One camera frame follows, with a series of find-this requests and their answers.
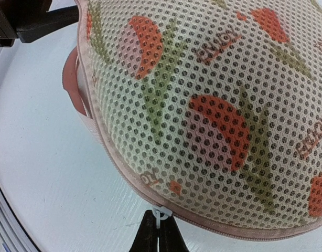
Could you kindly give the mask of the floral mesh laundry bag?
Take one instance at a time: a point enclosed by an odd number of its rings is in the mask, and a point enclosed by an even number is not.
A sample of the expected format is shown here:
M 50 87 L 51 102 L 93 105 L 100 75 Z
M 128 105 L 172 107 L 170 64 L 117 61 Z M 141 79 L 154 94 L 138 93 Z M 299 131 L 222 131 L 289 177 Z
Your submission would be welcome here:
M 226 236 L 322 226 L 322 4 L 77 1 L 63 86 L 146 201 Z

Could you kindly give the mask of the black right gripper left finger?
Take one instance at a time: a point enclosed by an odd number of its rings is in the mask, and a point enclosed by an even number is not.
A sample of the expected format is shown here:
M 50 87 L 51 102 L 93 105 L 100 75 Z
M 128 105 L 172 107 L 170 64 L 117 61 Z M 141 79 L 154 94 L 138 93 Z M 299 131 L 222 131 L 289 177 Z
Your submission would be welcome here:
M 158 229 L 156 217 L 152 210 L 144 213 L 139 229 L 129 252 L 157 252 L 158 251 Z

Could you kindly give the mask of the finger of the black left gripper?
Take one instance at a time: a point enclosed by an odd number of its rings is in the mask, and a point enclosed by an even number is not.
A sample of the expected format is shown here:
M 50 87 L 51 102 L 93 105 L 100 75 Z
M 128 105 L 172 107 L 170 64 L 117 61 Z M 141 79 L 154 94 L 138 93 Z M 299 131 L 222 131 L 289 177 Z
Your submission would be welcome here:
M 79 20 L 77 6 L 50 11 L 52 1 L 0 1 L 0 47 L 32 43 Z

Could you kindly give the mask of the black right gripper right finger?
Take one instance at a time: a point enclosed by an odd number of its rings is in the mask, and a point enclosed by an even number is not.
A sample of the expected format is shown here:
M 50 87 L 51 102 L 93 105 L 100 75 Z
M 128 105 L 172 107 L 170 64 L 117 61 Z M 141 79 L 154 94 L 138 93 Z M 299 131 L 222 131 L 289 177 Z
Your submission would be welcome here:
M 162 220 L 159 229 L 160 252 L 189 252 L 173 216 Z

